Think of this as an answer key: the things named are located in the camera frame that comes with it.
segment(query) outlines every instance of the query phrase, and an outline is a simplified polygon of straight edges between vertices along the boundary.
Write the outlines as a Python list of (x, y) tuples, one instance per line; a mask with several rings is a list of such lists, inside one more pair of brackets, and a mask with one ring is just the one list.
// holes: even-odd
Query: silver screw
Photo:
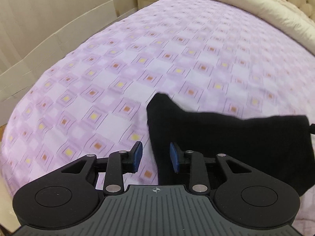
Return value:
[(110, 193), (116, 193), (119, 192), (121, 189), (121, 187), (117, 184), (110, 184), (108, 186), (106, 186), (105, 190), (110, 192)]
[(208, 190), (208, 187), (206, 187), (205, 185), (203, 184), (196, 184), (193, 186), (193, 190), (195, 192), (198, 192), (198, 193), (203, 193), (205, 192), (206, 190)]

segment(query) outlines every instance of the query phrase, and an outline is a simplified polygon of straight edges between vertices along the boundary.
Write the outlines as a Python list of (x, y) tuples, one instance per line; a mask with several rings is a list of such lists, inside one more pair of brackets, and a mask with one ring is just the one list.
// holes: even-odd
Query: black garment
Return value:
[(204, 157), (228, 154), (289, 184), (300, 196), (315, 184), (306, 116), (241, 120), (213, 112), (185, 112), (161, 93), (149, 102), (147, 115), (160, 185), (183, 183), (171, 164), (170, 142)]

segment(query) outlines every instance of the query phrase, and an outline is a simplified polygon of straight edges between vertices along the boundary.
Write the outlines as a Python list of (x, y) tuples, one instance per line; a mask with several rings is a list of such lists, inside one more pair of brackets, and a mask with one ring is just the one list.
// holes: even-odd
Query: drawer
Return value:
[(158, 0), (140, 0), (139, 9), (149, 6)]

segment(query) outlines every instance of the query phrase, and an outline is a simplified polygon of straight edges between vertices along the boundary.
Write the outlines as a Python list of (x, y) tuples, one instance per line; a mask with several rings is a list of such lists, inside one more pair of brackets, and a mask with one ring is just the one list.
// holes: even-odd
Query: gray ribbed panel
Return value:
[(183, 186), (130, 186), (119, 196), (105, 198), (88, 220), (71, 228), (44, 231), (23, 226), (14, 236), (299, 236), (289, 225), (251, 230), (227, 221), (205, 196)]

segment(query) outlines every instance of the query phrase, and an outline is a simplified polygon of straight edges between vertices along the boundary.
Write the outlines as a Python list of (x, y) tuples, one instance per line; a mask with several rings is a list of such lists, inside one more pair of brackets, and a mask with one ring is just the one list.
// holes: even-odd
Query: checkered pattern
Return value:
[(314, 122), (314, 81), (313, 55), (263, 20), (213, 0), (160, 0), (40, 77), (7, 125), (2, 174), (14, 194), (80, 156), (108, 157), (140, 140), (139, 172), (125, 184), (157, 184), (145, 111), (156, 92), (191, 111)]

